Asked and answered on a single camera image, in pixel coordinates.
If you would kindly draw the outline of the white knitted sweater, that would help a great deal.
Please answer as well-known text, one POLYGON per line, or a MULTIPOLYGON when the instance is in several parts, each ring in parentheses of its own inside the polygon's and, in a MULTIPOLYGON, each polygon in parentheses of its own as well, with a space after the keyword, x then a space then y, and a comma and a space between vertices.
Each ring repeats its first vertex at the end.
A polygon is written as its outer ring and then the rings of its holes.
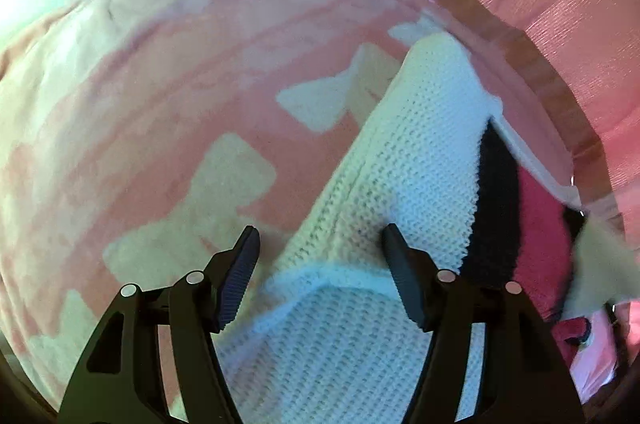
POLYGON ((465 49, 416 42, 309 215, 258 271, 216 340, 247 423, 397 423, 431 337, 406 315, 384 227, 458 270, 478 199, 480 138, 501 111, 465 49))

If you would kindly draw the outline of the pale cloth piece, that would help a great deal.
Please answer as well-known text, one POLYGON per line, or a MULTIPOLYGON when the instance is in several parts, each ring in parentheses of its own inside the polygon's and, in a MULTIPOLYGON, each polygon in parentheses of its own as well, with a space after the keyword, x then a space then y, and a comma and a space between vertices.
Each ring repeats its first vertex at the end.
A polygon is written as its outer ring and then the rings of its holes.
POLYGON ((563 320, 590 317, 605 304, 639 298, 639 265, 634 252, 598 218, 588 216, 573 248, 574 272, 563 320))

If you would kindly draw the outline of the pink bow-print bed blanket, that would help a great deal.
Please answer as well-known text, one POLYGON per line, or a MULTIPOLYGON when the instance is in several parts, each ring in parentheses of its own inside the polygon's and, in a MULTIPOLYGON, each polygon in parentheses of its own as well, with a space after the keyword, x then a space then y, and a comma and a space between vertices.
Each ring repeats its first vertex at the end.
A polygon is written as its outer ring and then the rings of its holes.
POLYGON ((171 284, 249 225, 250 288, 438 33, 500 101, 488 125, 516 176, 572 202, 536 96, 429 0, 71 0, 18 34, 1 54, 1 329, 43 396, 62 401, 122 284, 171 284))

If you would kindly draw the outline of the magenta garment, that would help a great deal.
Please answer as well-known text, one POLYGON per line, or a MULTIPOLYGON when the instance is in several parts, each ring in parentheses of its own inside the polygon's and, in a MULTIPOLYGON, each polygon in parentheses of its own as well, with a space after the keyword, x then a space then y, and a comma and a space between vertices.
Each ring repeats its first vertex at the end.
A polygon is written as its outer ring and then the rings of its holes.
POLYGON ((570 234, 564 222, 564 205, 555 199, 524 167, 518 169, 520 192, 520 250, 513 279, 523 288, 551 333, 569 366, 577 348, 567 343, 570 332, 581 330, 581 323, 556 323, 562 310, 572 261, 570 234))

